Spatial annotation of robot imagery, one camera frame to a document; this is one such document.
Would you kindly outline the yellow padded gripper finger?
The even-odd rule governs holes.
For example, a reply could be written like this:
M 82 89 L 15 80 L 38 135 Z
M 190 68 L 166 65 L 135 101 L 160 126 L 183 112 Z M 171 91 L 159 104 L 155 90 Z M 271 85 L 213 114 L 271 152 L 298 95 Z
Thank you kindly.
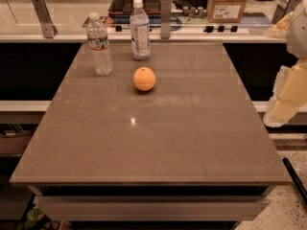
M 282 127 L 307 104 L 307 61 L 299 60 L 293 67 L 282 66 L 272 93 L 263 122 L 267 127 Z
M 264 36 L 268 38 L 285 38 L 293 12 L 287 13 L 276 24 L 265 30 Z

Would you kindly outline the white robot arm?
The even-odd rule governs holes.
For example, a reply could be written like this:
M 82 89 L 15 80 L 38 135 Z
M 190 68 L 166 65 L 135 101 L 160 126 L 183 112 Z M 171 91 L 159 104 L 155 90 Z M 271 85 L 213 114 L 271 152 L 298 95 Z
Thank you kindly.
M 307 0 L 265 31 L 266 37 L 286 40 L 287 52 L 297 57 L 292 67 L 278 71 L 263 122 L 282 127 L 307 104 Z

